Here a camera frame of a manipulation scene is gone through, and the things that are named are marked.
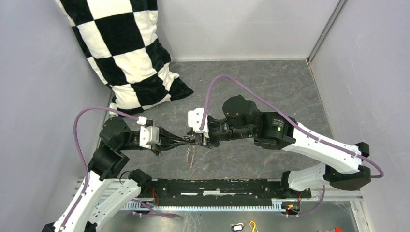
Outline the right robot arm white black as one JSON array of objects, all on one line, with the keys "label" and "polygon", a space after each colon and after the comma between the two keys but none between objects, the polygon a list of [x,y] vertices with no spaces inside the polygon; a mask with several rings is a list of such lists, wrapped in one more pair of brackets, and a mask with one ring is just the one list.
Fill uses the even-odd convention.
[{"label": "right robot arm white black", "polygon": [[294,152],[318,161],[313,167],[282,174],[279,191],[285,197],[323,185],[355,191],[371,181],[371,170],[362,164],[369,155],[366,143],[348,145],[313,131],[304,134],[306,127],[293,118],[262,112],[241,95],[226,100],[222,111],[224,119],[204,116],[203,108],[188,111],[187,126],[196,144],[214,148],[222,141],[251,138],[263,149]]}]

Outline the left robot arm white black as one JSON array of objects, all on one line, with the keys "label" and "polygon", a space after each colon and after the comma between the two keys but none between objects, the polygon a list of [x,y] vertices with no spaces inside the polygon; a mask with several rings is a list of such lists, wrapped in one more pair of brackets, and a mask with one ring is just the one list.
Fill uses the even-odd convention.
[{"label": "left robot arm white black", "polygon": [[140,130],[132,131],[120,117],[105,122],[100,132],[100,145],[86,165],[81,188],[63,215],[43,227],[44,232],[99,232],[128,202],[153,192],[152,177],[136,169],[114,193],[99,202],[130,160],[124,150],[150,150],[160,155],[162,151],[190,141],[188,137],[179,137],[156,127],[151,120],[139,118],[138,123],[141,124]]}]

